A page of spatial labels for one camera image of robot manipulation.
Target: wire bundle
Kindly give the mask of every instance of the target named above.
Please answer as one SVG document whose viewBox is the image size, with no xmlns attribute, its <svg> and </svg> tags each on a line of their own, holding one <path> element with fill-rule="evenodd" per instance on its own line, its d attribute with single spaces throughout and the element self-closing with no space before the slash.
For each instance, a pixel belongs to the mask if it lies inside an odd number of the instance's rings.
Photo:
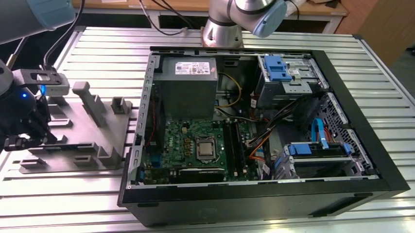
<svg viewBox="0 0 415 233">
<path fill-rule="evenodd" d="M 258 159 L 263 161 L 263 158 L 260 157 L 255 157 L 255 152 L 258 151 L 258 149 L 262 147 L 262 145 L 264 144 L 264 142 L 268 140 L 270 136 L 271 136 L 271 132 L 272 129 L 276 127 L 276 124 L 287 117 L 292 114 L 292 110 L 298 107 L 298 105 L 300 104 L 302 101 L 304 101 L 308 98 L 312 98 L 315 96 L 320 95 L 320 93 L 312 94 L 312 95 L 307 95 L 307 96 L 302 96 L 299 97 L 295 101 L 292 101 L 290 104 L 287 104 L 275 114 L 275 116 L 272 117 L 272 119 L 270 120 L 267 126 L 266 126 L 266 131 L 252 139 L 252 141 L 248 143 L 248 145 L 252 145 L 259 139 L 262 139 L 262 141 L 259 142 L 259 144 L 256 145 L 255 149 L 252 150 L 251 154 L 250 154 L 250 159 Z"/>
</svg>

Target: floor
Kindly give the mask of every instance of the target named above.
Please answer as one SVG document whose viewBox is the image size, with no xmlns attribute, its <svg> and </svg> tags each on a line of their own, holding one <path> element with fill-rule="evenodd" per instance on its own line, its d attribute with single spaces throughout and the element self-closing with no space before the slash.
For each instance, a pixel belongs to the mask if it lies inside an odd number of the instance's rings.
<svg viewBox="0 0 415 233">
<path fill-rule="evenodd" d="M 415 56 L 411 51 L 406 51 L 394 65 L 390 67 L 391 72 L 415 97 Z"/>
</svg>

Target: aluminum extrusion table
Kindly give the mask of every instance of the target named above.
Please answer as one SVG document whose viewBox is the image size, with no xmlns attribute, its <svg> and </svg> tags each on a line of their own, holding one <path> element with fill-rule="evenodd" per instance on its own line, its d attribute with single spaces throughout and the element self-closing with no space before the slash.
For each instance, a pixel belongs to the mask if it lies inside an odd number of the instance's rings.
<svg viewBox="0 0 415 233">
<path fill-rule="evenodd" d="M 121 170 L 24 175 L 24 152 L 0 155 L 0 230 L 13 232 L 411 232 L 415 229 L 415 100 L 363 40 L 351 35 L 243 34 L 247 48 L 324 50 L 412 190 L 336 217 L 236 222 L 147 229 L 116 206 Z M 105 100 L 124 96 L 139 106 L 149 46 L 201 46 L 200 31 L 173 37 L 152 29 L 84 28 L 56 62 L 69 83 L 88 81 Z M 69 94 L 68 101 L 80 101 Z M 132 143 L 132 111 L 127 142 Z"/>
</svg>

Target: wooden table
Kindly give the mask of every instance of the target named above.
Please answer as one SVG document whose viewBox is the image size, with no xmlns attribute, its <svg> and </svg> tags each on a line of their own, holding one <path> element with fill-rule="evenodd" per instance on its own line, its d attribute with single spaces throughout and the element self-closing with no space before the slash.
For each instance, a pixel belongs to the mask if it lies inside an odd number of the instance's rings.
<svg viewBox="0 0 415 233">
<path fill-rule="evenodd" d="M 105 2 L 105 0 L 87 0 L 85 13 L 99 14 L 137 14 L 141 15 L 139 0 L 119 0 L 120 2 Z M 73 6 L 79 7 L 80 0 L 72 0 Z M 208 16 L 208 0 L 167 0 L 171 6 L 180 14 L 185 16 Z M 159 7 L 151 0 L 143 0 L 148 15 L 155 23 L 160 26 L 159 16 L 175 15 L 172 12 Z M 300 7 L 300 20 L 326 21 L 323 33 L 335 33 L 336 28 L 344 16 L 348 15 L 347 9 L 338 4 L 338 7 L 330 8 L 324 4 L 306 2 Z M 292 13 L 286 19 L 295 20 L 296 13 Z"/>
</svg>

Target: table leg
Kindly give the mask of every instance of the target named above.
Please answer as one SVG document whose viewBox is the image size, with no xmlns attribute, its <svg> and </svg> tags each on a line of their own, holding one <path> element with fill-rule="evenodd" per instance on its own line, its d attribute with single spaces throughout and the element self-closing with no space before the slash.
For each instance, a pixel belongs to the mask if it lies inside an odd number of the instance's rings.
<svg viewBox="0 0 415 233">
<path fill-rule="evenodd" d="M 342 22 L 342 18 L 343 18 L 343 16 L 331 16 L 331 20 L 327 23 L 324 30 L 323 30 L 324 34 L 334 34 L 335 33 L 338 26 Z"/>
</svg>

